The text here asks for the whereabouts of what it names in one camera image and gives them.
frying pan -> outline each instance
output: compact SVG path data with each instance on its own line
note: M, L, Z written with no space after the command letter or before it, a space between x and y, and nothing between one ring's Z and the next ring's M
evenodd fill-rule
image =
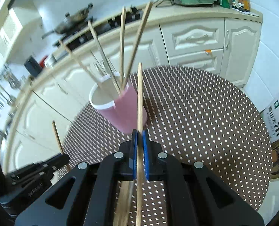
M77 24L83 22L89 13L89 10L93 7L92 3L88 5L87 8L84 8L78 12L76 12L74 15L70 15L69 13L65 14L65 19L53 30L45 33L41 38L44 39L47 36L56 33L56 34L64 34L68 31L70 31L73 27L75 27Z

triangular cutout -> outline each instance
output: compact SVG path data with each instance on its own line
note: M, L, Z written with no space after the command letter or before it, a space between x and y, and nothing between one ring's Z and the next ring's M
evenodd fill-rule
M46 199L46 203L48 205L51 205L57 209L62 209L65 205L65 202L67 200L67 197L71 191L71 188L73 187L73 184L75 182L75 178L69 179L63 186L61 186L55 193Z
M207 177L206 182L208 183L208 187L210 188L216 205L219 209L226 207L227 205L234 202L233 198L226 191L224 191L213 179Z

pan handle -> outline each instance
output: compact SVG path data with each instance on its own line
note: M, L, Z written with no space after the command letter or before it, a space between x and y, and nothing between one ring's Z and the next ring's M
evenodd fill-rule
M46 32L46 33L41 37L41 39L43 40L45 37L47 37L47 36L49 36L49 35L51 35L51 34L53 34L53 33L55 33L55 30L51 30L51 31L49 31L49 32Z

silver screw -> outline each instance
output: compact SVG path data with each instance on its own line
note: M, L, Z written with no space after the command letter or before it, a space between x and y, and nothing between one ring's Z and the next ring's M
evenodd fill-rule
M84 170L84 169L86 169L87 168L87 163L86 162L81 162L81 163L79 163L79 165L78 165L78 169L80 169L80 170Z
M123 154L122 152L116 152L116 153L114 153L114 157L115 157L116 159L123 158L123 157L124 157L124 154Z
M203 168L203 163L202 162L200 162L200 161L196 161L195 163L194 163L194 167L196 167L196 168Z
M165 152L160 152L157 155L160 159L166 159L168 157L168 155Z

round table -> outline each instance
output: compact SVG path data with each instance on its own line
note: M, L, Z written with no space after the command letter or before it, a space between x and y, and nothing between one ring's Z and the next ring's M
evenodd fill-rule
M137 88L137 74L130 77ZM180 162L203 162L255 210L271 174L265 124L248 97L227 80L199 69L158 67L143 72L150 139ZM71 125L64 150L71 165L101 162L130 140L87 104ZM136 222L136 186L128 225ZM143 225L166 223L162 182L143 185Z

